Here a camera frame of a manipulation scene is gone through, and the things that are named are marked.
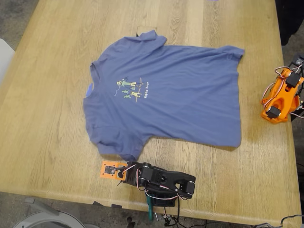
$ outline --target blue t-shirt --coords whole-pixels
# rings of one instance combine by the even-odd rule
[[[136,160],[154,135],[240,145],[237,66],[244,50],[166,41],[155,31],[124,37],[92,63],[84,112],[100,153]]]

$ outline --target orange bracket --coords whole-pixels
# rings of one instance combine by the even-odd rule
[[[304,77],[300,77],[294,87],[291,87],[287,84],[290,81],[287,81],[287,79],[291,74],[294,74],[294,72],[285,68],[281,73],[282,77],[277,77],[268,96],[261,101],[264,105],[264,110],[261,113],[262,117],[274,124],[287,121],[288,114],[295,111],[301,104],[300,97],[296,93],[299,85],[303,83]]]
[[[120,171],[115,170],[115,168],[127,167],[128,165],[125,163],[119,163],[114,161],[103,161],[100,168],[100,177],[102,178],[110,178],[124,181],[126,177],[126,173],[123,173],[122,177],[119,177],[118,173]]]

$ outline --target white chair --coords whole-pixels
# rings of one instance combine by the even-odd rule
[[[0,83],[14,54],[15,51],[3,39],[0,39]]]

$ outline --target wooden table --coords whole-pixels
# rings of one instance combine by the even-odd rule
[[[278,226],[301,213],[291,124],[260,117],[261,95],[283,65],[274,0],[40,0],[0,89],[0,190],[148,209],[135,187],[99,178],[101,161],[119,158],[98,154],[82,107],[90,63],[139,26],[156,27],[167,44],[245,49],[241,146],[152,138],[138,159],[196,176],[180,214]]]

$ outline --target circuit board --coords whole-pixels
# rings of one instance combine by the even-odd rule
[[[117,171],[116,168],[127,166],[128,165],[125,163],[103,161],[100,168],[100,177],[124,181],[126,177],[126,172],[122,173],[122,171]]]

